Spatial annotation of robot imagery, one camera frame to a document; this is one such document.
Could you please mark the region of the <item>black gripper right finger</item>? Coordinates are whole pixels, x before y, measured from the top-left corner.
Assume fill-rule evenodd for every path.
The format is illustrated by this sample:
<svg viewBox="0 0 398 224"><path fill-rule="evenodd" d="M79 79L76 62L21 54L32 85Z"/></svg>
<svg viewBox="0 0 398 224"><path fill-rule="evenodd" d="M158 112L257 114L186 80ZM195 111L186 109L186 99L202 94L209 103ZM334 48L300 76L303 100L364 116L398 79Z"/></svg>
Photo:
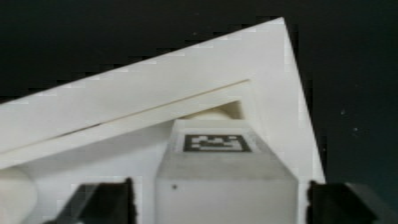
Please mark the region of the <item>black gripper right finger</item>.
<svg viewBox="0 0 398 224"><path fill-rule="evenodd" d="M357 183L309 182L305 224L398 224L371 188Z"/></svg>

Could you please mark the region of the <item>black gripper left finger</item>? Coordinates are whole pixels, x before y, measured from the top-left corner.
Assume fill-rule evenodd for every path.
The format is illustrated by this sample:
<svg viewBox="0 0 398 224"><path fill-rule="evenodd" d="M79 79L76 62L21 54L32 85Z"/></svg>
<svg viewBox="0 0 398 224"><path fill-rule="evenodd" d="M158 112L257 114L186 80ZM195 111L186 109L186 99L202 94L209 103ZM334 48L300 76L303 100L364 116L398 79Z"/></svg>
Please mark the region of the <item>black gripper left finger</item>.
<svg viewBox="0 0 398 224"><path fill-rule="evenodd" d="M138 224L133 180L78 186L56 217L42 224Z"/></svg>

